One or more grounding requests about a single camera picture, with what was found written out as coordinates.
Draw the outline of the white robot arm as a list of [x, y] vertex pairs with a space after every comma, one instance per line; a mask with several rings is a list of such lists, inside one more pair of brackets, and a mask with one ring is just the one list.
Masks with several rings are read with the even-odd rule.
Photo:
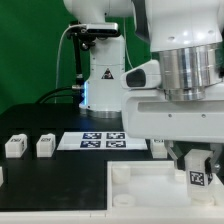
[[131, 137], [224, 143], [224, 77], [219, 55], [224, 0], [64, 0], [84, 24], [134, 17], [136, 32], [159, 55], [140, 66], [157, 80], [127, 83], [123, 128]]

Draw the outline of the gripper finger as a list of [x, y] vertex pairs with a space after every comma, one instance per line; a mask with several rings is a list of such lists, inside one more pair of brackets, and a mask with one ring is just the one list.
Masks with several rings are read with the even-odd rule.
[[208, 183], [214, 180], [214, 176], [217, 175], [218, 178], [224, 183], [224, 162], [220, 161], [220, 157], [213, 154], [205, 160], [205, 174], [208, 179]]
[[177, 170], [185, 169], [184, 154], [175, 141], [165, 140], [165, 148], [174, 161], [174, 167]]

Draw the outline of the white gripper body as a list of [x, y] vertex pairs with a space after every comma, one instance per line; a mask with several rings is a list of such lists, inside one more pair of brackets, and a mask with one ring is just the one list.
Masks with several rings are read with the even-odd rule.
[[133, 138], [224, 143], [224, 93], [171, 102], [156, 90], [134, 90], [122, 99], [125, 132]]

